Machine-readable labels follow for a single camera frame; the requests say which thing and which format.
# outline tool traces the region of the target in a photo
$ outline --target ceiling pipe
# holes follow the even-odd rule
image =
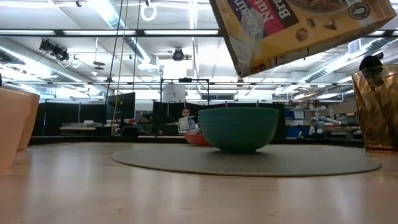
[[[391,44],[394,42],[395,38],[378,38],[372,42],[370,42],[365,48],[363,49],[363,54],[358,55],[354,58],[351,58],[352,55],[349,53],[349,50],[345,51],[344,53],[340,54],[337,57],[334,57],[333,59],[325,62],[321,67],[317,67],[312,69],[311,71],[308,72],[308,75],[305,77],[301,78],[297,82],[312,82],[316,80],[317,78],[323,77],[327,74],[333,73],[334,71],[341,69],[353,62],[355,62],[358,58],[365,57],[367,55],[372,55],[380,51],[381,48],[387,46],[388,44]],[[296,85],[291,85],[291,86],[285,86],[281,87],[280,90],[276,90],[277,93],[279,94],[284,94],[291,92],[297,88]]]
[[[110,0],[87,0],[89,5],[101,16],[104,21],[112,29],[124,30],[128,29],[123,20],[120,18],[115,5]],[[123,37],[125,43],[138,57],[140,62],[150,62],[150,57],[144,52],[144,49],[137,43],[135,38]]]
[[[51,61],[39,55],[25,47],[21,47],[20,45],[10,41],[6,38],[0,37],[0,49],[3,51],[23,60],[25,63],[27,61],[37,63],[43,67],[43,69],[51,70],[54,73],[59,74],[60,76],[67,77],[74,82],[93,82],[93,80],[80,75],[77,72],[74,72],[68,68],[64,68],[57,64],[56,62]],[[106,91],[106,87],[104,86],[96,86],[97,89]]]

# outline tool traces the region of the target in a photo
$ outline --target teal bowl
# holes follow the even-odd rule
[[[274,137],[279,111],[269,108],[217,108],[199,111],[206,140],[221,152],[254,153]]]

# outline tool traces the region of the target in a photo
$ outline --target cardboard box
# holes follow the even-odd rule
[[[389,0],[211,0],[247,77],[358,39],[395,17]]]

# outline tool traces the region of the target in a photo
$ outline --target round placemat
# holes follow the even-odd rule
[[[149,169],[259,177],[354,174],[381,167],[364,149],[319,145],[268,145],[255,154],[225,154],[188,144],[139,144],[111,157]]]

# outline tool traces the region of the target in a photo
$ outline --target orange bowl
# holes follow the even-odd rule
[[[197,146],[211,146],[203,134],[186,134],[185,139],[187,142]]]

